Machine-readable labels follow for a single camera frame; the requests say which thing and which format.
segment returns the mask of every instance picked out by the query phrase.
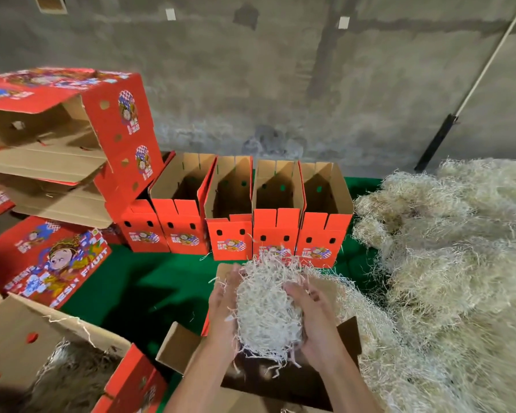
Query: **right hand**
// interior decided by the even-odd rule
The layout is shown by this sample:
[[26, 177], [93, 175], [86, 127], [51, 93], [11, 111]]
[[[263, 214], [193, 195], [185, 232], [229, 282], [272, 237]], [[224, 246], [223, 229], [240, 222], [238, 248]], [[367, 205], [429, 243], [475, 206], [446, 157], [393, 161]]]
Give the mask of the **right hand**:
[[302, 353], [318, 373], [332, 372], [346, 353], [332, 307], [324, 294], [307, 281], [303, 286], [285, 283], [284, 289], [304, 314]]

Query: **concrete wall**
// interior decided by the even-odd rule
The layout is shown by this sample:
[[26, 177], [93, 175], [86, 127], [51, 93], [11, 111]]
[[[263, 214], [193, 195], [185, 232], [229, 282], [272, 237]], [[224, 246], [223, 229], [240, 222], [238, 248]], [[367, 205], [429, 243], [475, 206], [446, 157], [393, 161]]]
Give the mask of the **concrete wall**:
[[[335, 160], [369, 177], [412, 170], [516, 12], [516, 0], [65, 2], [53, 16], [0, 0], [0, 71], [138, 71], [165, 149]], [[435, 161], [516, 158], [516, 29], [460, 122]]]

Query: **green mat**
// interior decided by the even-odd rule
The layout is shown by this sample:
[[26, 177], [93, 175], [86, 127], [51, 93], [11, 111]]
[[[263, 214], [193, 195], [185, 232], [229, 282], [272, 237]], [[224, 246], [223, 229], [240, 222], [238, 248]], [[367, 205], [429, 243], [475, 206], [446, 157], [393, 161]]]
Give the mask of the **green mat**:
[[[380, 182], [375, 178], [346, 178], [354, 199], [376, 190]], [[212, 255], [203, 258], [133, 253], [115, 245], [112, 248], [112, 254], [63, 305], [63, 312], [123, 336], [152, 360], [172, 322], [200, 334], [213, 287], [209, 281], [220, 262], [215, 262]], [[347, 235], [335, 270], [368, 292], [376, 287], [368, 278], [375, 256], [376, 252]], [[164, 407], [181, 376], [160, 365], [157, 368], [169, 383]]]

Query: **forearm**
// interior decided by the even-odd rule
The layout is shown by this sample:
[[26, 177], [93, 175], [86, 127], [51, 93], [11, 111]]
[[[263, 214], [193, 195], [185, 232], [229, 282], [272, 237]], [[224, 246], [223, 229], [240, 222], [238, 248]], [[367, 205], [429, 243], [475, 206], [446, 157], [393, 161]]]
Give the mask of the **forearm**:
[[207, 340], [172, 394], [164, 413], [208, 412], [229, 366], [228, 355], [223, 355]]
[[334, 413], [381, 413], [371, 390], [347, 352], [321, 373]]

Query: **green carpet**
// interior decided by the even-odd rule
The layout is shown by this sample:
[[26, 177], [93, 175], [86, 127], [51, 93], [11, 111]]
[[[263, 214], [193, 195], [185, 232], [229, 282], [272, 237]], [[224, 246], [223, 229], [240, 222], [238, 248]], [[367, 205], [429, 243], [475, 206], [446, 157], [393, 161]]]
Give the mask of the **green carpet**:
[[[346, 178], [346, 182], [355, 199], [376, 190], [381, 180]], [[209, 281], [220, 262], [215, 262], [212, 255], [202, 258], [133, 253], [124, 246], [112, 248], [112, 254], [63, 305], [63, 312], [123, 336], [152, 360], [172, 322], [201, 332], [212, 291]], [[368, 292], [377, 286], [368, 278], [375, 256], [376, 252], [347, 235], [335, 270]], [[169, 382], [164, 407], [181, 376], [157, 367]]]

